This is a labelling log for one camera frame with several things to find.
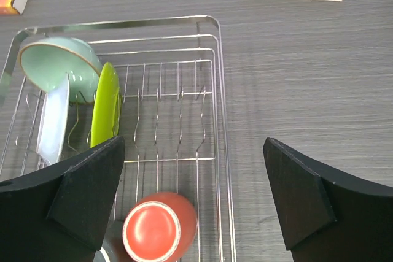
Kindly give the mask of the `lime green plate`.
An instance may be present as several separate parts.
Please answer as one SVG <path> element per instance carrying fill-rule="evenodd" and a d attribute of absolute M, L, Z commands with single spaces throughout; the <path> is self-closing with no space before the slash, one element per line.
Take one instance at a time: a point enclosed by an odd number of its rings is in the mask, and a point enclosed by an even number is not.
<path fill-rule="evenodd" d="M 90 147 L 118 135 L 121 98 L 119 76 L 115 67 L 110 62 L 106 62 L 95 95 Z"/>

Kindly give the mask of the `pale blue scalloped plate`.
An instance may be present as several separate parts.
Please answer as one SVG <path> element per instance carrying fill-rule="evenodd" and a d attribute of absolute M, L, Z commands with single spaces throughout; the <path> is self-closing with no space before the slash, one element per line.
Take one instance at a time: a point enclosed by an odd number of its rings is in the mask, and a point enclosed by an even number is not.
<path fill-rule="evenodd" d="M 70 84 L 66 74 L 61 83 L 45 94 L 36 152 L 47 166 L 59 162 L 68 120 Z"/>

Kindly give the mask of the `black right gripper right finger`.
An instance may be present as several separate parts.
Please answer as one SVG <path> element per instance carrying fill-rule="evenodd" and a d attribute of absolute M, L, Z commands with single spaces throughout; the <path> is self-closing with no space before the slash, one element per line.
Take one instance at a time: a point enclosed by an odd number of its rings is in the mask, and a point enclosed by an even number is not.
<path fill-rule="evenodd" d="M 392 187 L 310 158 L 274 138 L 263 155 L 294 261 L 392 261 Z"/>

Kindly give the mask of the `mint green ceramic bowl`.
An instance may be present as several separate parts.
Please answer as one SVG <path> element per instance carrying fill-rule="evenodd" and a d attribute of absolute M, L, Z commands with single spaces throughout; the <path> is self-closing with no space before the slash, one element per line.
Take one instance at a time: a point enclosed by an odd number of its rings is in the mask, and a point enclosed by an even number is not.
<path fill-rule="evenodd" d="M 90 104 L 103 65 L 93 48 L 73 37 L 46 37 L 24 46 L 18 62 L 26 77 L 48 93 L 69 78 L 70 101 Z"/>

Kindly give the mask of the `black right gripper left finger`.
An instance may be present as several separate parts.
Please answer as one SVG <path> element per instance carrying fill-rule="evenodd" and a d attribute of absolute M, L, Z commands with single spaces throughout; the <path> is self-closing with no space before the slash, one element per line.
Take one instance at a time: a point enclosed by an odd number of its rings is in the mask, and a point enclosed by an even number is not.
<path fill-rule="evenodd" d="M 78 155 L 1 182 L 1 261 L 93 261 L 125 159 L 115 136 Z"/>

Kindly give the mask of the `orange ceramic mug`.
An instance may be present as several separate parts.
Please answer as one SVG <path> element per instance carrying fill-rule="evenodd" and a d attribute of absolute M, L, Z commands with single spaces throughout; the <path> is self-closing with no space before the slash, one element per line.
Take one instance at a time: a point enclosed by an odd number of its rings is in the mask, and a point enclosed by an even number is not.
<path fill-rule="evenodd" d="M 178 261 L 192 245 L 197 229 L 197 212 L 186 197 L 159 192 L 129 211 L 122 241 L 133 261 Z"/>

